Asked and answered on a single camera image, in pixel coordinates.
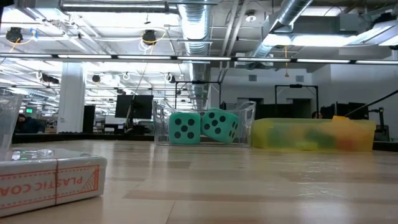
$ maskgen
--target die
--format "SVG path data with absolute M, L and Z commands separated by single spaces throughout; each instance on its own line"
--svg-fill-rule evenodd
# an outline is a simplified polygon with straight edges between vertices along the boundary
M 169 119 L 169 141 L 172 144 L 200 143 L 200 115 L 174 113 Z
M 202 134 L 226 144 L 238 137 L 238 127 L 238 116 L 223 110 L 207 111 L 201 120 Z

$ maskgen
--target wooden table surface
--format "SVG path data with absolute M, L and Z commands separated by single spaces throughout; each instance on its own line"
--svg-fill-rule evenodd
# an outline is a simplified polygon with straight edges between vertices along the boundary
M 108 159 L 101 197 L 0 218 L 0 223 L 398 223 L 398 153 L 63 141 Z

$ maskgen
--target person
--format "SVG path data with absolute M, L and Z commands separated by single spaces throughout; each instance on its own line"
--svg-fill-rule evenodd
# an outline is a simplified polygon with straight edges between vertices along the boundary
M 24 114 L 18 115 L 15 133 L 33 134 L 43 133 L 44 125 L 34 118 L 26 117 Z
M 312 119 L 316 119 L 316 118 L 317 118 L 317 112 L 314 111 L 314 112 L 312 113 Z M 319 113 L 318 113 L 318 119 L 322 119 L 322 118 L 323 118 L 323 116 L 322 116 L 321 112 L 319 112 Z

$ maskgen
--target white box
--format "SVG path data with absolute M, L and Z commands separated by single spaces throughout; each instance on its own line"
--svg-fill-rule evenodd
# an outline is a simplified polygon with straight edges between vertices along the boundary
M 0 161 L 0 217 L 104 192 L 106 159 L 101 156 L 21 148 Z

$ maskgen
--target clear plastic bin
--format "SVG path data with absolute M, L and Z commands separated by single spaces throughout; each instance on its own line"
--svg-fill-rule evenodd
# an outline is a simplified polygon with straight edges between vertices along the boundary
M 376 123 L 350 119 L 264 118 L 254 122 L 253 146 L 279 151 L 372 151 Z
M 0 96 L 0 152 L 10 148 L 22 99 L 22 95 Z
M 248 147 L 256 103 L 238 105 L 235 110 L 176 110 L 166 101 L 153 101 L 157 145 L 214 145 Z

